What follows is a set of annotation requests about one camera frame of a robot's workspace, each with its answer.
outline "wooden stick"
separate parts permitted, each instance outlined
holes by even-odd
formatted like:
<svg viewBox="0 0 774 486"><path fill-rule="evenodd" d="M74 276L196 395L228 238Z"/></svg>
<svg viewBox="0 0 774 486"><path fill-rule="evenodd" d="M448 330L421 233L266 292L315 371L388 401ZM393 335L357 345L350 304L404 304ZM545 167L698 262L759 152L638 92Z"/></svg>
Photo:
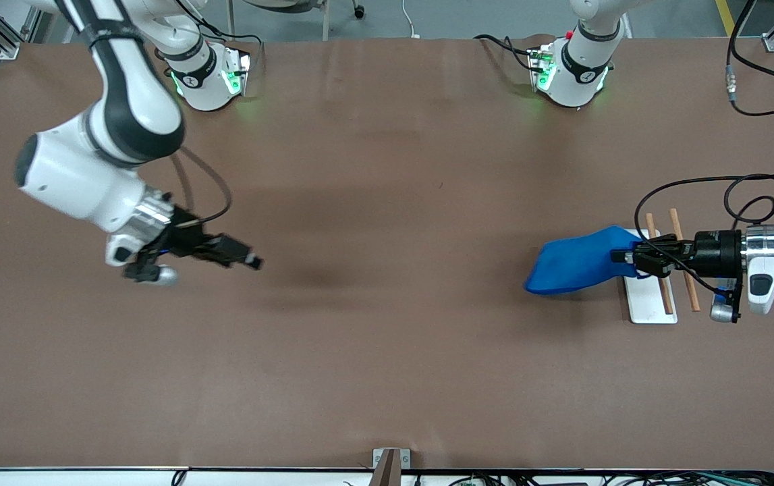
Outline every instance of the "wooden stick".
<svg viewBox="0 0 774 486"><path fill-rule="evenodd" d="M678 237L678 240L684 239L684 232L680 230L680 219L678 218L678 210L672 207L668 210L668 215L671 216L671 225L674 227L674 235ZM684 280L686 281L686 293L690 296L690 307L693 312L700 312L701 306L698 305L698 294L696 293L696 283L692 281L692 277L686 272L684 274Z"/></svg>
<svg viewBox="0 0 774 486"><path fill-rule="evenodd" d="M648 227L648 239L656 238L656 225L654 225L654 215L647 213L645 215L645 225ZM665 279L659 280L659 291L662 292L662 305L665 308L665 314L674 314L674 308L671 306L671 299L668 298L668 283Z"/></svg>

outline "brown tabletop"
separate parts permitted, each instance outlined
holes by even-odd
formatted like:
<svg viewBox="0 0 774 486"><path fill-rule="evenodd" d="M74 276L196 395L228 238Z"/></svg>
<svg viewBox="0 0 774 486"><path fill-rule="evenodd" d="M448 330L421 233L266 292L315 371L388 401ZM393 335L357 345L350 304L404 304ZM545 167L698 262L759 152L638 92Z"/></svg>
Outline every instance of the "brown tabletop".
<svg viewBox="0 0 774 486"><path fill-rule="evenodd" d="M233 188L209 225L260 273L103 264L104 234L20 193L23 141L101 92L78 45L0 65L0 466L774 468L774 308L634 325L622 284L522 283L547 240L630 224L664 182L774 171L774 117L735 114L726 40L627 40L589 107L531 93L473 40L270 44L249 99L186 109L186 145ZM745 55L774 68L757 41ZM738 69L744 108L774 79ZM221 206L195 179L196 211ZM179 193L167 160L143 178ZM735 203L773 191L739 188ZM724 185L663 193L670 230L724 228Z"/></svg>

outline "gray floor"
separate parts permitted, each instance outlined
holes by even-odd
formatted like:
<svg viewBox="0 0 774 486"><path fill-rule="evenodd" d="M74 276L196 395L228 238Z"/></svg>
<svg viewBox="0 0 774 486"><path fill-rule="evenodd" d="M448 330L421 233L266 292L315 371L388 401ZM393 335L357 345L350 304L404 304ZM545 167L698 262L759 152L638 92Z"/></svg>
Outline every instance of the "gray floor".
<svg viewBox="0 0 774 486"><path fill-rule="evenodd" d="M350 0L331 0L331 38L406 37L408 21L402 0L360 0L365 18L356 19ZM744 0L731 0L735 17ZM566 0L406 0L408 15L423 39L470 38L476 34L525 37L536 33L563 34L575 25ZM202 14L227 28L225 0L211 0ZM323 15L277 13L235 0L238 34L259 34L264 41L318 41ZM658 0L630 12L635 37L724 36L714 0ZM774 23L774 0L762 0L748 25L748 34L761 33ZM63 37L62 22L51 26L50 41Z"/></svg>

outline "yellow stripe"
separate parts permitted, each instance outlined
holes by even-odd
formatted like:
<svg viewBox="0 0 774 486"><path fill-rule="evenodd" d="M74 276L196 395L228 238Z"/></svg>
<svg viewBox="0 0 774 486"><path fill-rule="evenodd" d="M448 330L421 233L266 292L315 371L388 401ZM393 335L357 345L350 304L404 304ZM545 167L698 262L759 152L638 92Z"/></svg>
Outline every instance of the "yellow stripe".
<svg viewBox="0 0 774 486"><path fill-rule="evenodd" d="M731 32L735 30L735 19L731 18L731 10L729 10L729 3L726 0L716 0L717 11L719 12L719 18L723 21L723 28L725 28L726 36L731 36Z"/></svg>

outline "blue cloth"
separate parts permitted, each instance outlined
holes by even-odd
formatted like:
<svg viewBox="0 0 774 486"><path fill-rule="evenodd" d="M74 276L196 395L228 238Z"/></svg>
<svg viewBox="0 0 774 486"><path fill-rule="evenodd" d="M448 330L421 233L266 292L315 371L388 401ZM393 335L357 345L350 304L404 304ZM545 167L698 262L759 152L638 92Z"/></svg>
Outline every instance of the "blue cloth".
<svg viewBox="0 0 774 486"><path fill-rule="evenodd" d="M587 236L549 241L540 251L525 290L532 294L552 295L575 292L601 284L612 277L636 277L636 268L613 263L611 250L633 249L638 236L618 225Z"/></svg>

